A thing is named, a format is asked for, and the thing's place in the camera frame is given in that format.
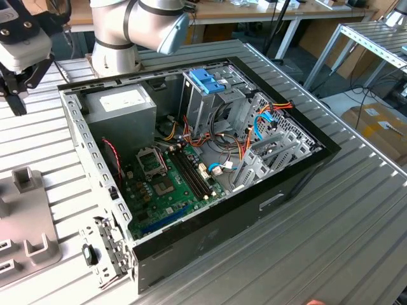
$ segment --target pci slot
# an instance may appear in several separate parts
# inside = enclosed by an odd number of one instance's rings
[[[154,232],[154,231],[160,229],[161,227],[166,226],[167,224],[184,216],[187,209],[188,209],[188,206],[184,207],[182,210],[176,211],[172,215],[169,215],[166,218],[163,218],[162,220],[159,220],[153,224],[148,225],[147,227],[141,229],[141,233],[146,234],[149,232]]]

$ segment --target red cable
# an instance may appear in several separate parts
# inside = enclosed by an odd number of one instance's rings
[[[102,139],[103,142],[105,142],[112,150],[114,157],[116,158],[116,163],[117,163],[117,171],[119,173],[119,180],[121,181],[121,166],[120,166],[120,162],[119,162],[119,156],[118,153],[116,151],[116,149],[114,148],[114,146],[112,145],[112,143],[110,143],[108,140],[106,139]]]

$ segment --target metal rack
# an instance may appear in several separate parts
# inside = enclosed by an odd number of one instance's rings
[[[85,264],[79,224],[98,206],[72,146],[52,67],[26,98],[28,115],[0,102],[0,177],[41,170],[62,259],[7,288],[4,304],[392,304],[407,282],[407,175],[252,46],[195,44],[166,57],[141,52],[147,69],[238,56],[341,145],[337,157],[294,200],[137,295],[129,278],[105,290]],[[93,78],[86,60],[62,63]]]
[[[403,30],[395,30],[377,21],[340,24],[305,81],[305,89],[310,89],[341,34],[346,35],[351,40],[332,67],[333,71],[345,60],[350,49],[355,44],[359,44],[383,59],[383,62],[372,73],[365,86],[368,86],[374,80],[386,62],[407,72],[407,55],[401,51],[401,47],[407,45],[407,27]]]

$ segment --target desk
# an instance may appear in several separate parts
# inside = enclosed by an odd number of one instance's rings
[[[78,236],[97,200],[55,87],[64,80],[52,66],[24,100],[26,116],[0,102],[0,177],[23,165],[43,173],[62,260],[0,288],[2,304],[392,304],[407,282],[407,175],[397,165],[248,44],[140,55],[147,69],[238,56],[341,151],[295,199],[143,295],[129,277],[101,291]],[[74,81],[93,78],[86,60],[61,64]]]
[[[72,16],[70,24],[74,32],[93,31],[92,12],[88,1],[71,0]],[[38,13],[46,9],[45,3],[41,0],[24,0],[26,7],[33,13]],[[377,12],[375,8],[360,9],[353,8],[348,11],[331,11],[314,0],[308,0],[307,3],[300,4],[298,10],[289,10],[284,15],[283,20],[290,20],[290,24],[276,58],[283,58],[288,46],[294,37],[296,29],[301,20],[304,19],[324,19],[341,17],[364,17],[363,21],[369,21]],[[279,12],[275,12],[274,20],[277,20]],[[196,24],[231,24],[237,22],[263,22],[270,21],[273,16],[273,10],[261,10],[256,4],[250,4],[249,7],[237,7],[227,0],[223,3],[215,3],[201,0],[197,4]]]

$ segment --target cardboard box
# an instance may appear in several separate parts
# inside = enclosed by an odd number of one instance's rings
[[[355,128],[360,107],[353,107],[342,115],[352,128]],[[407,124],[379,103],[365,105],[357,131],[400,166],[407,164],[407,137],[403,137],[388,125],[407,136]]]

